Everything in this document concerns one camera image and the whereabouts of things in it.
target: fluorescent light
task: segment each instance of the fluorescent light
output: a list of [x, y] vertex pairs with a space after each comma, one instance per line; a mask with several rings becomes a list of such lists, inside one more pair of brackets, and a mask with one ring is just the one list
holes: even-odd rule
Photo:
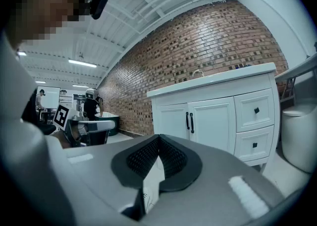
[[19, 56], [26, 56], [25, 52], [18, 52]]
[[89, 88], [88, 86], [73, 85], [73, 87]]
[[72, 60], [72, 59], [69, 59], [68, 62], [69, 63], [73, 63], [73, 64], [78, 64], [78, 65], [86, 65], [86, 66], [90, 66], [90, 67], [97, 67], [94, 64], [89, 64], [89, 63], [85, 63], [85, 62], [81, 62], [81, 61], [75, 61], [75, 60]]

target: ceiling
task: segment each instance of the ceiling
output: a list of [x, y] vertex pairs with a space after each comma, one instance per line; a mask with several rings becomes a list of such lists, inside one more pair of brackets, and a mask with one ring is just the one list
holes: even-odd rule
[[[21, 63], [46, 86], [96, 88], [114, 65], [142, 38], [173, 17], [220, 0], [109, 0], [101, 17], [68, 23], [55, 35], [20, 47]], [[69, 59], [97, 68], [68, 63]]]

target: whiteboard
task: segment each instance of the whiteboard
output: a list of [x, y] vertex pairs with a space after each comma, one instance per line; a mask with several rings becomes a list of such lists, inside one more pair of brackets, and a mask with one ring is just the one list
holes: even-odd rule
[[44, 108], [57, 109], [57, 106], [59, 104], [60, 88], [38, 86], [38, 90], [36, 94], [39, 94], [41, 89], [44, 89], [44, 92], [45, 92], [44, 93], [45, 96], [41, 97], [41, 105]]

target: black door handle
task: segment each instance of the black door handle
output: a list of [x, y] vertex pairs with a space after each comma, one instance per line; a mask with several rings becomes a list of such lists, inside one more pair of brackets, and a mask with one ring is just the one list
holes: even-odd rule
[[186, 125], [187, 125], [187, 129], [189, 130], [189, 125], [188, 125], [188, 112], [186, 112]]
[[192, 113], [190, 113], [190, 114], [189, 114], [189, 116], [190, 116], [190, 118], [191, 118], [191, 124], [192, 124], [192, 130], [191, 130], [191, 132], [192, 132], [192, 133], [194, 133], [194, 120], [193, 120], [193, 114], [192, 114]]

